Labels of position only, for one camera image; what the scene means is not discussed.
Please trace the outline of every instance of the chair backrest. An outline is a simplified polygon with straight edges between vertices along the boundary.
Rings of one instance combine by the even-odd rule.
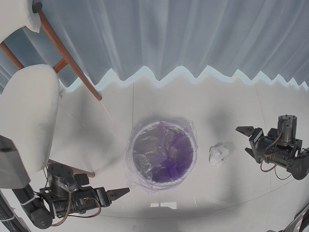
[[[0,135],[13,140],[27,172],[47,164],[58,100],[59,79],[46,64],[16,72],[0,96]]]
[[[0,43],[24,26],[39,32],[40,16],[32,12],[32,0],[0,0]]]

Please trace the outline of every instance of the floor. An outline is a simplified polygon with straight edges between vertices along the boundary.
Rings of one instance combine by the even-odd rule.
[[[57,229],[88,231],[185,232],[283,230],[309,203],[309,177],[279,180],[263,173],[244,149],[248,137],[237,126],[261,127],[266,134],[282,114],[298,117],[297,138],[309,145],[308,87],[286,83],[280,76],[270,81],[258,75],[250,81],[241,72],[228,78],[207,67],[195,79],[177,68],[160,82],[143,67],[128,80],[113,71],[97,88],[97,101],[83,84],[62,88],[50,158],[94,171],[92,187],[106,190],[127,186],[123,157],[133,127],[161,118],[192,120],[197,129],[197,164],[176,189],[149,195],[138,186],[89,220],[68,218]],[[211,146],[226,144],[230,156],[220,168],[209,164]],[[281,178],[288,174],[278,168]],[[43,172],[30,175],[34,190],[41,188]],[[16,213],[33,231],[18,202],[3,190]],[[172,203],[176,209],[163,207]]]

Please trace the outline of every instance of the chair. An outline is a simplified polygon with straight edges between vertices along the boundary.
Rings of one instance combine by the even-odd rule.
[[[67,63],[74,71],[82,72],[53,31],[43,12],[33,13],[33,0],[16,1],[18,6],[5,6],[7,2],[12,4],[12,0],[0,0],[1,48],[20,69],[9,80],[0,96],[0,135],[13,140],[26,171],[30,173],[40,171],[49,162],[54,162],[49,159],[49,155],[59,100],[59,79],[56,73]],[[3,40],[23,26],[38,32],[41,22],[50,39],[56,42],[55,45],[63,55],[63,59],[54,68],[46,64],[25,68]],[[88,80],[87,83],[92,87],[90,91],[97,93]],[[98,100],[101,97],[99,94],[94,95]],[[88,177],[94,177],[94,173],[76,168],[73,170],[76,174],[86,173]]]

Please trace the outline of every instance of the curtain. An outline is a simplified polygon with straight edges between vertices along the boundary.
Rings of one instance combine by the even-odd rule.
[[[158,80],[210,65],[309,83],[309,0],[43,0],[43,11],[94,84],[110,68],[126,80],[144,65]],[[24,66],[61,59],[43,29],[4,42]],[[16,71],[0,51],[0,92]],[[59,78],[68,87],[77,76],[66,66]]]

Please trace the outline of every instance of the zip tie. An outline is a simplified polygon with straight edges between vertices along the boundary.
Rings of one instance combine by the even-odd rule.
[[[13,220],[14,218],[15,218],[15,212],[13,212],[13,217],[12,218],[5,219],[5,220],[0,220],[0,222],[7,222],[7,221],[10,221],[10,220]]]
[[[32,202],[33,200],[35,200],[38,197],[39,197],[38,195],[34,194],[32,199],[28,200],[26,203],[20,203],[20,205],[24,206],[26,204],[29,204],[30,202]]]

